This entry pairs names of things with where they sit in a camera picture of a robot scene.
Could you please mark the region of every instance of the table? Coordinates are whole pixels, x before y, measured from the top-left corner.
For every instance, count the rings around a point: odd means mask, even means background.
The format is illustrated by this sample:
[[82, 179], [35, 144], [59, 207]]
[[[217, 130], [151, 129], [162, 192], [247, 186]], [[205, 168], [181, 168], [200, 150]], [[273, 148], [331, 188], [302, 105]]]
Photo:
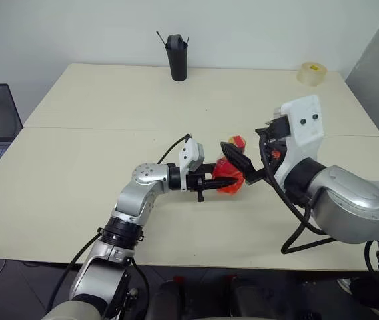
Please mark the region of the table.
[[308, 87], [296, 71], [188, 69], [71, 64], [25, 122], [26, 127], [245, 131], [263, 127], [284, 102], [317, 94], [327, 135], [379, 136], [338, 72]]
[[[206, 161], [234, 132], [193, 131]], [[246, 154], [260, 167], [255, 134]], [[24, 128], [0, 160], [0, 258], [68, 262], [103, 226], [139, 163], [157, 161], [177, 139], [171, 131]], [[166, 162], [177, 160], [174, 150]], [[326, 136], [325, 165], [379, 179], [379, 137]], [[136, 247], [138, 263], [303, 270], [365, 270], [362, 245], [331, 243], [281, 255], [298, 221], [264, 182], [234, 197], [206, 191], [160, 196]], [[307, 233], [300, 241], [317, 236]]]

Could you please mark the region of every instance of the white wall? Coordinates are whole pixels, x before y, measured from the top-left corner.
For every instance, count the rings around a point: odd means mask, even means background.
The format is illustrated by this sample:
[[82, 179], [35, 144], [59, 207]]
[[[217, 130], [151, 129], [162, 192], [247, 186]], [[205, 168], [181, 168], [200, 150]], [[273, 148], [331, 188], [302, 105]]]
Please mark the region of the white wall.
[[166, 65], [156, 29], [190, 66], [347, 76], [378, 28], [379, 0], [0, 0], [0, 82], [25, 120], [69, 63]]

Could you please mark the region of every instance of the black connector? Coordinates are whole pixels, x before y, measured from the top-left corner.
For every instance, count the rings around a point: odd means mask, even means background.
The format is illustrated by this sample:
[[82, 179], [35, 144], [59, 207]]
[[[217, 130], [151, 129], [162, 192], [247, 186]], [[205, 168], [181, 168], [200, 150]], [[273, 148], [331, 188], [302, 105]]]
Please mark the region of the black connector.
[[269, 127], [256, 129], [257, 134], [260, 136], [266, 134], [268, 140], [281, 139], [291, 134], [290, 124], [288, 123], [288, 117], [286, 115], [273, 119], [269, 123]]

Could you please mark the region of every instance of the masking tape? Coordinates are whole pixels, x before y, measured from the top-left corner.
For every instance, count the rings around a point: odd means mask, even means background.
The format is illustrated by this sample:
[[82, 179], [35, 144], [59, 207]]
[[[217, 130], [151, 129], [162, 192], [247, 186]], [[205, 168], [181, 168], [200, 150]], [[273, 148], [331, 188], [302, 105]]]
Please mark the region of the masking tape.
[[316, 62], [305, 62], [297, 73], [297, 79], [304, 85], [315, 87], [324, 80], [327, 68]]

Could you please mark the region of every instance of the black pen holder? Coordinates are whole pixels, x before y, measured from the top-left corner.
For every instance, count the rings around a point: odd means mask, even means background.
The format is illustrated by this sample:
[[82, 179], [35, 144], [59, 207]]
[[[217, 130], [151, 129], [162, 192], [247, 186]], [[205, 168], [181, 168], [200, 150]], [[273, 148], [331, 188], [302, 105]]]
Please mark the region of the black pen holder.
[[165, 46], [169, 58], [171, 77], [175, 81], [183, 81], [187, 78], [187, 50], [188, 43], [183, 43], [183, 49], [171, 50]]

